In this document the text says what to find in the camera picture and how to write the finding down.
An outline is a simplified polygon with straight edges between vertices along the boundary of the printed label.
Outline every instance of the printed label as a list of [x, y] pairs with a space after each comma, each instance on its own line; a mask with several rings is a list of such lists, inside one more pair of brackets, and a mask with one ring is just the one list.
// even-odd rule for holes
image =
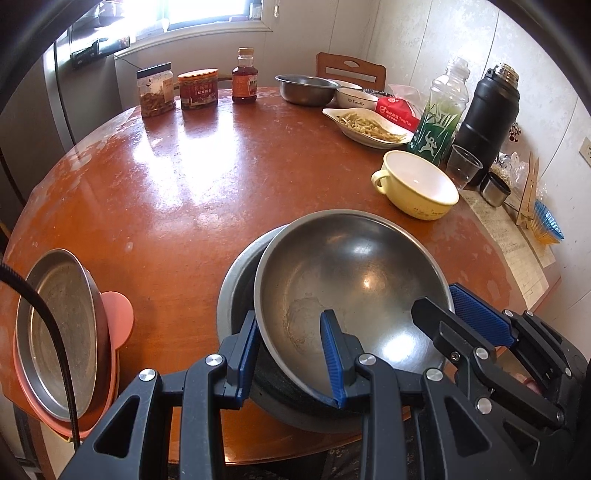
[[164, 91], [164, 103], [174, 100], [174, 89], [172, 78], [166, 79], [162, 82], [162, 90]]
[[445, 112], [438, 103], [428, 103], [408, 150], [439, 165], [460, 117], [461, 112]]
[[382, 97], [378, 100], [375, 111], [392, 123], [414, 132], [418, 126], [418, 118], [406, 100], [396, 97]]
[[179, 85], [181, 106], [192, 108], [217, 102], [217, 79], [194, 80]]
[[232, 95], [245, 98], [256, 95], [257, 75], [234, 75], [232, 78]]

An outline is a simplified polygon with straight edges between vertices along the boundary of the pink plastic holder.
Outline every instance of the pink plastic holder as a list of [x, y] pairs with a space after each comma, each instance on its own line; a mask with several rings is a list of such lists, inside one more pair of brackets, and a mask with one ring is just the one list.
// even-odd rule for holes
[[[109, 382], [109, 392], [106, 397], [106, 403], [100, 407], [89, 410], [82, 415], [78, 422], [80, 424], [80, 438], [86, 438], [92, 431], [96, 423], [103, 417], [109, 407], [112, 405], [117, 391], [119, 390], [119, 354], [117, 350], [121, 348], [131, 336], [134, 327], [134, 310], [131, 303], [121, 293], [107, 291], [100, 294], [107, 315], [109, 325], [109, 340], [111, 342], [111, 380]], [[37, 402], [31, 388], [25, 379], [22, 371], [22, 365], [18, 360], [16, 337], [12, 340], [12, 360], [17, 371], [18, 382], [29, 402], [29, 405], [49, 428], [66, 439], [71, 438], [72, 429], [67, 421], [57, 420]]]

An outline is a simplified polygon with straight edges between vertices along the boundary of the yellow cup handle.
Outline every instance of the yellow cup handle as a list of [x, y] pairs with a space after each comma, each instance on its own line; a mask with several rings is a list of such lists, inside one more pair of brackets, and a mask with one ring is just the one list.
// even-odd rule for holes
[[388, 170], [379, 170], [373, 175], [371, 175], [371, 183], [374, 184], [374, 188], [382, 195], [386, 195], [386, 190], [384, 187], [382, 187], [381, 180], [389, 176], [390, 172]]

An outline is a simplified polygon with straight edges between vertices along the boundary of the metal screw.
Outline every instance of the metal screw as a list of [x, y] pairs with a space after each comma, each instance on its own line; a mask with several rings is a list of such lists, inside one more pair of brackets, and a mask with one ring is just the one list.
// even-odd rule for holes
[[438, 370], [437, 368], [430, 368], [429, 370], [427, 370], [426, 375], [427, 378], [432, 382], [439, 382], [443, 379], [443, 373], [441, 372], [441, 370]]
[[476, 408], [483, 415], [488, 415], [492, 411], [492, 403], [488, 398], [482, 397], [476, 403]]
[[156, 376], [156, 370], [152, 369], [152, 368], [144, 368], [140, 373], [139, 373], [139, 379], [142, 382], [149, 382], [150, 380], [152, 380], [154, 377]]
[[210, 367], [215, 367], [223, 362], [223, 357], [219, 353], [212, 353], [208, 355], [205, 359], [205, 363], [207, 363]]
[[486, 349], [482, 348], [481, 346], [476, 349], [476, 356], [480, 360], [488, 360], [488, 352]]
[[362, 353], [359, 355], [359, 363], [361, 365], [373, 365], [375, 363], [375, 357], [371, 353]]

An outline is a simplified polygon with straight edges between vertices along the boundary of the white bowl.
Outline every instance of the white bowl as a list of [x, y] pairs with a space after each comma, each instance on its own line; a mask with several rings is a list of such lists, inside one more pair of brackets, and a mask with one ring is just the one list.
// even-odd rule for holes
[[349, 83], [344, 80], [334, 80], [334, 79], [331, 79], [331, 80], [335, 83], [338, 83], [341, 87], [344, 87], [344, 88], [352, 88], [353, 90], [363, 90], [363, 87], [357, 85], [356, 83]]
[[378, 97], [371, 93], [352, 88], [338, 88], [336, 91], [336, 102], [341, 108], [367, 108], [374, 110], [378, 104]]
[[[379, 140], [377, 138], [370, 137], [369, 135], [356, 132], [355, 130], [343, 125], [339, 121], [341, 116], [345, 116], [349, 112], [356, 113], [361, 118], [373, 120], [387, 132], [396, 135], [404, 135], [404, 137], [400, 140], [400, 142], [386, 142], [385, 140]], [[345, 110], [340, 110], [338, 108], [325, 108], [322, 110], [322, 113], [333, 120], [339, 126], [342, 132], [347, 135], [347, 137], [362, 145], [366, 145], [367, 147], [379, 148], [380, 150], [392, 150], [393, 148], [402, 147], [403, 145], [408, 144], [414, 135], [411, 131], [393, 124], [390, 120], [385, 119], [380, 114], [366, 108], [347, 108]]]

